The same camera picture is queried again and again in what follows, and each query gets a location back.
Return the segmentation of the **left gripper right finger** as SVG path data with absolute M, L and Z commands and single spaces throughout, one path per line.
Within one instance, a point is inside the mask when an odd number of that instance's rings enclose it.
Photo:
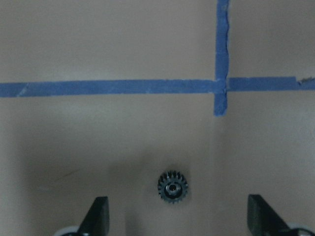
M 252 236 L 287 236 L 290 227 L 261 195 L 249 194 L 247 226 Z

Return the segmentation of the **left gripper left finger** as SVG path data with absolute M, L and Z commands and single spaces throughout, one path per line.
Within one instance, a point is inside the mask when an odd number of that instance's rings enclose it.
M 77 234 L 79 236 L 106 236 L 109 233 L 108 197 L 96 197 Z

